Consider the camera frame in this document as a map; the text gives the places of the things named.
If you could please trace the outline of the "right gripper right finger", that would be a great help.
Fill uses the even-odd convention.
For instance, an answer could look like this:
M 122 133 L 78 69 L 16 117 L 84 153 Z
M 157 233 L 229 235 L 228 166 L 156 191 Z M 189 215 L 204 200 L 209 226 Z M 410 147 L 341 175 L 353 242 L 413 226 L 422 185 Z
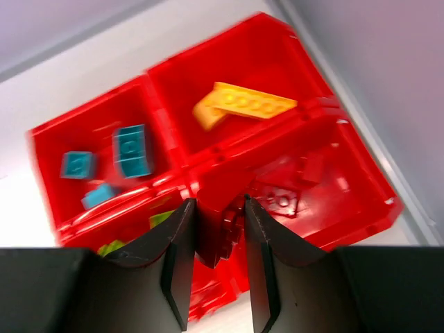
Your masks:
M 251 197 L 246 257 L 256 332 L 442 332 L 443 249 L 342 246 L 325 252 Z

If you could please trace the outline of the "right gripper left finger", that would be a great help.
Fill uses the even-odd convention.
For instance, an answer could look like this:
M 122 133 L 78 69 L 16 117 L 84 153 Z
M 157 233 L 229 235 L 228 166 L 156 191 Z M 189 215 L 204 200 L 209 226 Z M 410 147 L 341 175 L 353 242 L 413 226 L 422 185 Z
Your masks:
M 196 201 L 102 257 L 86 248 L 1 250 L 2 332 L 184 332 Z

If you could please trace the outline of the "green long lego brick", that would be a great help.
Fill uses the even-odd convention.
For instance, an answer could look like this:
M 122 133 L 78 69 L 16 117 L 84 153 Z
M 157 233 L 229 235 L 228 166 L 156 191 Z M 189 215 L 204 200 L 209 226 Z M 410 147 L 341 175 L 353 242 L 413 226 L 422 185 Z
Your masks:
M 149 219 L 148 219 L 149 228 L 150 229 L 155 228 L 156 226 L 161 224 L 163 221 L 168 219 L 173 213 L 174 213 L 174 211 L 170 210 L 170 211 L 167 211 L 167 212 L 162 212 L 162 213 L 150 216 Z

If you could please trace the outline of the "red small lego brick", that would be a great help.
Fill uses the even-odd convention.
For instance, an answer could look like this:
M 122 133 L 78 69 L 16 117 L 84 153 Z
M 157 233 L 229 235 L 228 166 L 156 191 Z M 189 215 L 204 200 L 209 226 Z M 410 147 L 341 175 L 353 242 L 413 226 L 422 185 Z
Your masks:
M 257 200 L 269 214 L 293 218 L 297 214 L 298 193 L 290 189 L 264 186 Z

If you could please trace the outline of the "red curved lego brick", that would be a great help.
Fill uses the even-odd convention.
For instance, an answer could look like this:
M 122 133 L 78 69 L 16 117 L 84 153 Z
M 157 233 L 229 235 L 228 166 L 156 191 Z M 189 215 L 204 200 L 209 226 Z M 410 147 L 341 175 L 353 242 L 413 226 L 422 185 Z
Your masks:
M 196 194 L 199 260 L 215 268 L 229 259 L 244 230 L 245 195 L 253 194 L 256 176 L 249 171 L 229 171 L 208 176 Z

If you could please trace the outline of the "blue small square lego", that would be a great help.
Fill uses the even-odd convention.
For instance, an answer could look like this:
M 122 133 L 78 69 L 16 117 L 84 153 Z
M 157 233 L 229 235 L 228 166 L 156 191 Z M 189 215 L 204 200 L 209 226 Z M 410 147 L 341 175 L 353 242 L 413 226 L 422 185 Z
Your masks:
M 107 183 L 99 185 L 96 189 L 89 191 L 82 199 L 83 207 L 88 210 L 111 198 L 114 198 L 117 192 L 114 187 Z

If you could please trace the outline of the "red four-stud lego brick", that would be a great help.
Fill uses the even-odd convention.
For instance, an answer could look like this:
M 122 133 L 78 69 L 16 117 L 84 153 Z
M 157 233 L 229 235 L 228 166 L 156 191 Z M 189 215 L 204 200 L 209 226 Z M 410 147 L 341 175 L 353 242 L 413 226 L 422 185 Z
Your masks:
M 314 187 L 322 181 L 325 156 L 320 151 L 306 151 L 296 164 L 296 184 L 299 187 Z

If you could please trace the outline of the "blue small lego brick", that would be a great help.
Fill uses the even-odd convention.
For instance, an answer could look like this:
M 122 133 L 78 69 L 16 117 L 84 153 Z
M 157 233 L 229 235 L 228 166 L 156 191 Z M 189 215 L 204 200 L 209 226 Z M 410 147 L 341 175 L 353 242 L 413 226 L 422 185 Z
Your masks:
M 62 156 L 60 177 L 92 179 L 96 170 L 96 156 L 90 151 L 68 151 Z

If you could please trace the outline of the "blue oval lego brick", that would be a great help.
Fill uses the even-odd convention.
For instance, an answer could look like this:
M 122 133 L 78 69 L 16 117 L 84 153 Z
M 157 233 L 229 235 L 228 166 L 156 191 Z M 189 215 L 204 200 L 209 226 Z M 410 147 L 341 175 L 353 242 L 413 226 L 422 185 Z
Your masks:
M 149 176 L 154 172 L 150 140 L 144 124 L 117 128 L 112 136 L 114 163 L 125 178 Z

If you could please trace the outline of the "yellow long lego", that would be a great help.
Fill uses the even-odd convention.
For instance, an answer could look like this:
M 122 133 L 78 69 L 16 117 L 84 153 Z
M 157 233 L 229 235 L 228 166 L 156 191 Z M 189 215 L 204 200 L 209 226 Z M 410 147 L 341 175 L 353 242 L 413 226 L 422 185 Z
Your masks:
M 271 119 L 298 105 L 293 99 L 222 82 L 215 82 L 214 92 L 216 108 L 255 119 Z

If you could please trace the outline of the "green square lego brick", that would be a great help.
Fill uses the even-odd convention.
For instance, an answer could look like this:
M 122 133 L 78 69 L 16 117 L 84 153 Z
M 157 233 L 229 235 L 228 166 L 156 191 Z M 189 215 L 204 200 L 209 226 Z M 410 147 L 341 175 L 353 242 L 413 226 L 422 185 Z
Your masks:
M 114 240 L 108 244 L 102 245 L 97 251 L 96 254 L 101 256 L 101 257 L 105 257 L 108 254 L 122 248 L 123 246 L 126 245 L 126 242 L 123 242 L 121 240 Z

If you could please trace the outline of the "yellow curved lego brick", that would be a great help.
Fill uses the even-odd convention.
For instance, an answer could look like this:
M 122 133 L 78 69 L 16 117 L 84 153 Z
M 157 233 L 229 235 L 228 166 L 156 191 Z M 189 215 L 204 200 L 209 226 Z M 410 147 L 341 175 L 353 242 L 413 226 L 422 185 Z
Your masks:
M 220 123 L 227 115 L 226 111 L 216 107 L 216 100 L 208 95 L 199 101 L 193 109 L 193 114 L 206 131 L 211 130 Z

